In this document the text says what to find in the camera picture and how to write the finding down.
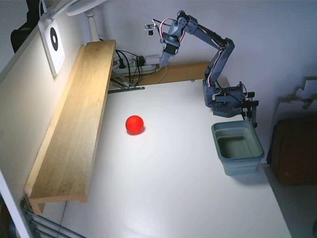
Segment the blue-grey gripper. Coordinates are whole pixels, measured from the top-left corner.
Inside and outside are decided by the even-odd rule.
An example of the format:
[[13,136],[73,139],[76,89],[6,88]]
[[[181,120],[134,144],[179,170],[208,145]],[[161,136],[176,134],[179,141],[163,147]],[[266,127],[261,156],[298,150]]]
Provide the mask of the blue-grey gripper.
[[167,64],[168,60],[178,53],[178,50],[180,48],[180,41],[179,38],[175,35],[163,33],[162,45],[162,53],[159,58],[160,67],[164,67]]

